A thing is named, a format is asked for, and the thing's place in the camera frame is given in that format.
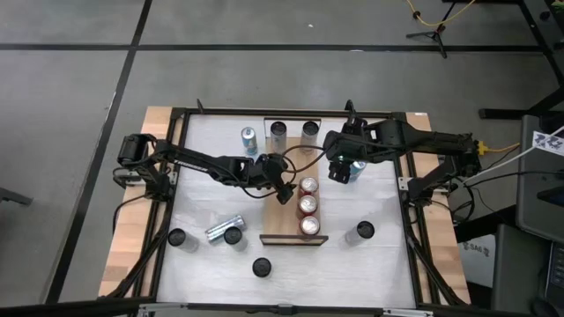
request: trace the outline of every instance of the gray floor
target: gray floor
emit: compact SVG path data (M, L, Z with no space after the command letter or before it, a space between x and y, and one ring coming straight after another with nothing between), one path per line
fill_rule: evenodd
M440 19L441 1L415 1ZM0 2L0 42L130 43L141 0ZM462 7L457 5L455 11ZM405 2L354 0L153 1L143 43L419 44L425 30ZM447 26L446 44L530 45L515 6L473 5ZM0 186L35 198L0 204L0 306L41 301L125 52L0 52ZM518 142L518 122L487 122L481 107L526 108L556 87L538 54L363 52L139 52L105 154L62 300L93 299L122 190L111 170L147 106L283 107L430 113L434 129L474 132L488 146ZM489 164L499 155L487 155ZM515 169L508 166L506 170ZM515 200L515 180L484 184L492 208ZM466 200L460 192L453 206ZM486 213L479 204L477 215Z

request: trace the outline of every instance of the yellow cable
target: yellow cable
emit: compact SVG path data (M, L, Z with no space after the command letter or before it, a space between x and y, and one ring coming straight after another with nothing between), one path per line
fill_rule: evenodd
M503 152L503 151L513 150L513 148L515 148L515 147L517 147L517 146L519 146L519 145L520 145L520 144L513 144L513 145L510 145L510 146L508 146L508 147L504 147L503 149L488 149L487 151L499 153L499 152Z
M417 19L419 20L419 22L421 22L422 25L424 26L439 26L441 24L447 24L448 22L452 21L453 19L455 19L460 13L464 12L466 9L468 9L469 6L471 6L473 3L475 3L476 0L472 0L470 1L464 8L462 8L459 12L457 12L455 15L453 15L450 18L447 18L444 21L441 22L437 22L437 23L427 23L425 22L419 15L417 16ZM415 7L412 4L412 0L407 0L407 3L409 4L410 7L412 7L412 13L415 13Z

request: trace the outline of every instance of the black cable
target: black cable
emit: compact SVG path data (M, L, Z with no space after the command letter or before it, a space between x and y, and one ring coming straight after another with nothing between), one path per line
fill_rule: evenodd
M471 185L466 185L466 184L464 184L464 185L465 185L466 187L472 188L472 187L474 187L474 186L476 186L476 185L478 185L478 184L481 184L481 183L483 183L483 182L486 182L486 181L493 181L493 180L497 180L497 179L504 178L504 177L514 176L514 175L525 175L525 174L530 174L530 173L550 174L550 175L562 175L562 176L564 176L564 173L563 173L563 172L546 172L546 171L513 172L513 173L506 173L506 174L502 174L502 175L497 175L497 176L494 176L494 177L490 177L490 178L484 179L484 180L482 180L482 181L475 182L475 183L473 183L473 184L471 184Z
M292 151L292 150L295 150L295 149L300 149L300 148L316 149L316 150L321 150L321 151L324 150L323 147L317 146L317 145L299 144L299 145L295 145L295 146L292 146L291 148L286 149L286 151L283 151L282 156L285 156L286 154L288 154L289 151Z
M452 210L450 209L450 207L447 206L447 205L444 204L444 203L437 202L437 201L435 201L435 200L431 200L431 203L436 203L436 204L438 204L438 205L441 205L441 206L444 207L446 210L450 211L450 213L452 213Z
M415 208L415 220L411 221L409 224L410 225L415 225L417 224L417 222L419 221L419 213L417 212L417 208Z
M488 208L495 216L499 217L501 219L501 221L503 221L504 224L508 223L508 221L505 220L505 218L502 215L500 215L497 212L497 210L494 210L493 208L491 208L490 206L487 205L487 203L484 201L484 198L482 198L482 192L480 192L478 188L473 188L473 190L476 190L476 192L478 193L478 198L482 202L484 207Z
M128 199L128 200L126 200L125 202L120 203L119 205L117 205L117 208L115 208L115 211L114 211L114 225L113 225L113 227L112 227L112 232L115 232L115 227L117 226L117 217L118 217L118 215L119 215L119 213L120 213L120 209L121 209L124 205L126 205L126 204L128 204L128 203L135 202L137 199L145 198L145 197L147 197L147 196L148 196L147 194L143 194L143 195L140 195L140 196L137 196L137 197L133 197L133 198L131 198L131 199Z
M464 188L466 188L466 190L468 191L468 195L470 196L470 200L468 202L462 203L460 206L456 207L455 209L453 209L450 212L451 216L453 217L453 222L455 224L459 225L459 224L462 224L463 222L468 221L468 219L470 219L470 217L474 214L474 209L476 208L476 200L474 198L474 193L472 193L471 188L469 186L467 186L466 184L464 184L459 177L455 177L455 179L462 183ZM456 215L456 213L459 212L460 210L466 208L466 207L470 207L470 210L468 211L468 214L466 215L466 217L464 217L464 219L462 219L461 221L456 221L454 219L454 216Z
M334 145L334 143L331 144L327 149L324 149L324 148L319 147L319 146L314 146L314 145L295 145L295 146L293 146L293 147L287 149L286 151L282 152L282 155L286 155L289 151L295 150L295 149L298 149L298 148L314 148L314 149L323 150L323 151L321 152L321 154L319 154L319 156L318 156L317 158L315 158L313 161L311 161L311 163L307 164L306 166L304 166L304 167L302 167L302 168L300 168L300 169L295 169L295 168L294 168L293 171L285 170L284 172L297 174L297 173L301 173L301 172L307 170L308 168L310 168L311 166L313 166L315 163L317 163L317 161L320 160L320 159L323 157L323 155L325 155L325 153L327 153L327 151L328 151L333 145Z
M484 207L488 208L488 209L489 209L491 212L493 212L493 213L497 212L497 210L494 210L493 208L491 208L490 206L488 206L486 202L484 202L484 198L482 198L482 192L480 192L478 188L473 188L473 190L476 190L476 193L478 193L478 198L479 198L479 200L482 202L482 204L484 205Z
M115 174L115 172L117 171L123 171L123 170L127 170L127 168L125 167L116 167L114 168L114 170L112 171L112 179L114 180L114 183L116 183L117 185L119 185L119 187L125 189L125 187L127 186L127 184L125 184L125 181L122 181L119 179L119 176Z
M485 169L482 170L482 172L484 172L485 170L488 170L492 167L494 167L494 165L500 163L502 160L504 160L509 154L511 154L513 151L517 150L518 148L520 148L520 146L516 146L513 149L511 149L511 151L505 153L500 159L496 160L495 162L493 162L492 164L490 164L490 166L486 167Z

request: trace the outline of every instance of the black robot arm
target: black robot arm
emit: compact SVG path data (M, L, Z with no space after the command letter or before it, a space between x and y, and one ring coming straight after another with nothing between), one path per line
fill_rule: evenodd
M149 144L154 147L151 155L148 155ZM162 202L172 196L173 189L168 176L155 168L157 163L173 163L208 173L215 181L226 186L274 188L277 199L282 204L292 197L295 188L295 185L282 180L282 173L288 165L279 154L262 154L256 161L235 156L215 158L145 134L126 136L117 162L139 174L145 181L148 198Z
M329 178L346 184L354 161L381 163L409 152L444 155L444 162L423 178L408 182L410 200L428 198L433 190L455 177L470 177L481 169L478 146L471 134L417 130L407 122L388 119L368 124L358 118L353 103L341 132L330 131L323 142L330 161Z

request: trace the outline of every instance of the cable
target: cable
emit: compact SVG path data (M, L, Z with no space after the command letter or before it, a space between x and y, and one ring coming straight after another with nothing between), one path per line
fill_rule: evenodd
M455 179L462 183L462 180L459 177L455 177ZM468 219L470 219L470 217L474 214L474 209L476 208L476 201L474 199L474 193L472 193L469 186L467 186L464 183L462 183L462 185L468 191L468 195L470 196L470 200L468 202L462 203L460 206L456 207L455 209L453 209L450 212L450 215L453 217L453 223L455 223L456 225L459 225L459 224L462 224L462 223L468 221ZM464 217L464 219L462 219L460 221L456 221L454 219L454 216L456 215L456 213L459 212L460 210L466 208L466 207L470 207L470 210L468 211L468 215L466 215L466 217Z
M415 209L415 220L411 221L409 224L410 224L410 225L415 225L415 224L417 224L417 222L419 221L419 217L420 217L420 215L419 215L419 213L418 213L418 209L416 208L416 209Z
M300 168L300 169L295 169L295 168L294 168L293 171L285 170L284 172L286 172L286 173L301 173L301 172L307 170L308 168L310 168L311 166L313 166L315 163L317 163L317 161L320 160L320 159L323 157L323 155L325 155L325 153L327 153L327 151L333 146L333 144L331 144L331 145L330 145L327 149L325 149L325 150L323 150L322 147L314 146L314 145L295 145L295 146L293 146L293 147L287 149L286 151L282 152L282 155L286 155L289 151L295 150L295 149L298 149L298 148L314 148L314 149L323 150L323 151L321 152L321 154L319 154L319 156L318 156L317 158L315 158L311 163L307 164L306 166L304 166L304 167L302 167L302 168Z
M516 147L513 148L513 150L511 150L511 151L505 153L505 155L503 155L500 159L496 160L495 162L493 162L492 164L490 164L490 166L486 167L486 168L484 169L484 171L485 171L485 170L488 170L488 169L492 168L492 166L494 166L494 165L500 163L500 162L501 162L502 160L504 160L509 154L513 153L513 152L514 152L515 150L517 150L518 148L519 148L519 147L516 146Z
M145 198L147 196L148 196L148 194L143 194L143 195L140 195L140 196L137 196L137 197L133 197L133 198L126 200L125 202L117 205L117 208L115 208L115 211L114 211L114 224L112 226L112 232L115 232L115 227L117 226L117 218L118 218L118 215L120 214L120 209L128 203L135 202L137 199Z
M316 150L321 150L321 151L324 150L323 147L317 146L317 145L299 144L299 145L292 146L292 147L289 148L289 149L286 149L286 151L283 151L283 152L282 152L282 156L285 157L286 154L288 154L289 151L292 151L292 150L295 150L295 149L300 149L300 148L316 149Z
M467 187L472 188L474 186L477 186L478 184L481 184L483 182L487 182L487 181L493 181L493 180L497 180L500 178L504 178L504 177L509 177L509 176L514 176L514 175L525 175L525 174L530 174L530 173L539 173L539 174L550 174L550 175L564 175L564 172L545 172L545 171L525 171L525 172L513 172L513 173L506 173L506 174L502 174L502 175L498 175L498 176L494 176L494 177L490 177L488 179L482 180L482 181L477 181L471 185L468 185Z
M482 192L479 191L478 188L473 188L473 190L476 190L476 192L478 193L478 198L479 200L482 202L482 204L484 205L484 207L488 208L495 216L499 217L501 219L501 221L503 221L504 224L507 224L507 220L505 220L504 217L502 217L497 210L494 210L493 208L491 208L490 206L488 206L486 204L486 202L484 202L484 198L482 198Z
M519 145L521 145L521 144L512 144L508 147L504 147L503 149L487 149L487 151L490 151L490 152L493 152L493 153L501 153L501 152L508 151L508 150L514 150Z
M431 200L431 203L436 203L436 204L438 204L438 205L440 205L440 206L444 207L444 208L445 208L446 210L450 211L450 213L452 213L452 210L450 209L450 207L449 207L449 206L447 206L447 205L446 205L446 204L444 204L444 203L441 203L441 202L437 202L437 201L435 201L435 200Z
M419 22L421 22L422 25L424 26L440 26L440 25L444 25L449 23L450 21L452 21L453 19L455 19L456 17L458 17L458 15L462 12L464 12L466 9L468 9L472 4L474 4L476 2L476 0L472 0L470 1L467 5L465 5L464 8L460 9L459 12L457 12L455 15L453 15L450 18L445 19L444 21L441 22L436 22L436 23L427 23L425 22L422 18L421 18L421 13L417 10L415 10L415 7L412 4L412 0L407 0L407 3L409 4L409 6L412 8L412 13L414 13L414 15L417 17L417 19L419 20Z
M564 130L564 126L561 126L559 129L557 129L556 131L554 131L550 136L555 136L555 135L559 134L562 130ZM497 168L500 168L500 167L502 167L502 166L505 166L505 165L507 165L507 164L513 162L513 161L516 160L516 159L521 158L522 156L524 156L524 155L528 154L529 152L535 150L535 149L538 148L539 146L545 144L546 141L548 141L548 139L550 139L550 136L546 137L544 140L542 140L542 141L539 142L538 144L531 146L531 148L527 149L527 151L521 152L521 154L519 154L519 155L513 157L512 159L510 159L510 160L508 160L508 161L505 161L505 162L499 164L498 166L492 167L492 168L490 168L490 169L486 169L485 171L482 171L482 172L480 172L480 173L477 173L476 175L472 176L471 178L466 179L466 181L463 181L463 184L465 184L465 183L467 183L468 181L473 180L473 179L475 179L475 178L477 178L477 177L479 177L479 176L481 176L481 175L483 175L483 174L485 174L485 173L490 173L490 172L492 172L493 170L495 170L495 169L497 169Z
M119 176L115 174L115 172L117 171L122 171L122 170L127 170L127 168L125 167L116 167L114 168L114 170L112 171L112 179L114 180L114 183L116 183L117 185L119 185L121 188L125 189L125 187L127 186L127 184L125 183L125 181L122 181L119 179Z

